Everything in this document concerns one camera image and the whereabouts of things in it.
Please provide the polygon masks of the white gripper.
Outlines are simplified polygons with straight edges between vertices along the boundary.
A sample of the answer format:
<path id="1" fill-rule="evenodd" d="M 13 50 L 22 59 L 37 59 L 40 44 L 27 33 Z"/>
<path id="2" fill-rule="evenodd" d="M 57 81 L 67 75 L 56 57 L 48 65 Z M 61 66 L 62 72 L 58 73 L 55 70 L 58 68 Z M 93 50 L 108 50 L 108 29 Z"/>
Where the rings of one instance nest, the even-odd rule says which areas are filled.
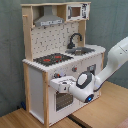
<path id="1" fill-rule="evenodd" d="M 68 93 L 69 87 L 76 82 L 73 76 L 64 76 L 55 78 L 50 81 L 50 86 L 57 90 L 59 93 Z"/>

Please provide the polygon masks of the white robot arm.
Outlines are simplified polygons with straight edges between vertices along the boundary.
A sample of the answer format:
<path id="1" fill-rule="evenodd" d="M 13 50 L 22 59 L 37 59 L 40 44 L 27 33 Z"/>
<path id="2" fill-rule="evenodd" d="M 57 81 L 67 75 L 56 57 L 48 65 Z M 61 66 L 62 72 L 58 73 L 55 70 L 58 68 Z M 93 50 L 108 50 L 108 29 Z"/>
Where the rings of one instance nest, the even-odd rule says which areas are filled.
<path id="1" fill-rule="evenodd" d="M 50 85 L 59 93 L 70 93 L 83 103 L 88 103 L 94 98 L 102 84 L 113 75 L 125 62 L 128 61 L 128 37 L 113 46 L 108 52 L 106 67 L 96 76 L 89 71 L 82 72 L 78 79 L 65 76 L 52 79 Z"/>

